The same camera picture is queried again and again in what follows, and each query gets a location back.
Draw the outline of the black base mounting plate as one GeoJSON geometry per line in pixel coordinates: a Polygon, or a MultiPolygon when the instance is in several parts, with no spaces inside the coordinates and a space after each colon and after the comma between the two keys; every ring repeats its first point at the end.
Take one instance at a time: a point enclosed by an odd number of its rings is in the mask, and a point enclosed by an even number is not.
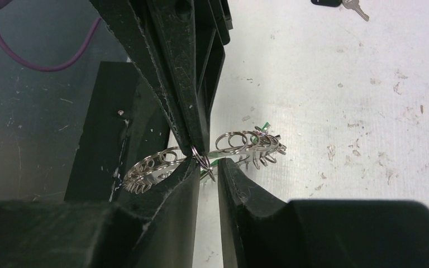
{"type": "Polygon", "coordinates": [[[126,202],[125,174],[166,149],[170,128],[146,81],[131,63],[99,65],[66,202],[126,202]]]}

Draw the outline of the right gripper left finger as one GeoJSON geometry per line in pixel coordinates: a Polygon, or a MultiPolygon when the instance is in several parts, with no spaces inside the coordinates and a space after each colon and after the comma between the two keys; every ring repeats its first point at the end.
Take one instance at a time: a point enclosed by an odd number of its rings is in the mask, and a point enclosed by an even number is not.
{"type": "Polygon", "coordinates": [[[199,165],[128,204],[0,202],[0,267],[191,267],[199,165]]]}

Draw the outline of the metal disc with keyrings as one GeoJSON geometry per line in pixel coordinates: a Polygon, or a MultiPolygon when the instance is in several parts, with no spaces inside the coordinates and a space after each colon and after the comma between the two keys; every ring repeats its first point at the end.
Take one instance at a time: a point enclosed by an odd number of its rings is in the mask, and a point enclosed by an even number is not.
{"type": "MultiPolygon", "coordinates": [[[[209,153],[202,156],[198,154],[196,149],[192,150],[191,157],[197,160],[200,164],[199,170],[201,180],[208,178],[213,180],[217,175],[217,172],[215,174],[212,172],[208,154],[209,153]]],[[[168,178],[186,158],[187,157],[182,154],[179,147],[169,147],[165,150],[149,155],[129,168],[120,184],[117,186],[117,189],[121,188],[133,194],[146,193],[156,184],[161,183],[163,180],[168,178]]],[[[230,156],[230,158],[233,159],[233,161],[238,159],[238,157],[233,156],[230,156]]]]}

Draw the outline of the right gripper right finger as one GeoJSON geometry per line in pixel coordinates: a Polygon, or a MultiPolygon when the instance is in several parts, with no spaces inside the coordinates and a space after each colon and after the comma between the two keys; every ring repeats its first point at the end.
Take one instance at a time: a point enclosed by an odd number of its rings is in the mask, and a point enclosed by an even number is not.
{"type": "Polygon", "coordinates": [[[410,200],[284,202],[218,164],[225,267],[429,267],[429,209],[410,200]]]}

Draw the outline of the key with green tag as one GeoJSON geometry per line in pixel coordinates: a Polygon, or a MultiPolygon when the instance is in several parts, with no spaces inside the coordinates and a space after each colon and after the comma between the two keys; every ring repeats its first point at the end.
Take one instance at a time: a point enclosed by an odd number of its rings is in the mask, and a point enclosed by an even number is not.
{"type": "Polygon", "coordinates": [[[262,127],[256,126],[254,130],[241,130],[226,132],[219,136],[215,142],[215,150],[208,154],[212,172],[217,172],[218,161],[224,157],[238,157],[235,164],[250,165],[256,169],[275,164],[275,154],[285,154],[286,147],[280,143],[280,136],[269,133],[270,124],[267,122],[262,127]]]}

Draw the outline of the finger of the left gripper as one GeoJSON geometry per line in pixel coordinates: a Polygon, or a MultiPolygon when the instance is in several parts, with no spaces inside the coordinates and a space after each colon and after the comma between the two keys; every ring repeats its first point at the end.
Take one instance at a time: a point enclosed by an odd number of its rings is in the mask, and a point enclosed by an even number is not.
{"type": "Polygon", "coordinates": [[[139,74],[148,83],[182,153],[192,149],[168,63],[149,8],[149,1],[94,0],[92,6],[122,45],[139,74]]]}
{"type": "Polygon", "coordinates": [[[210,118],[231,38],[227,1],[148,1],[165,86],[161,102],[185,154],[209,152],[210,118]]]}

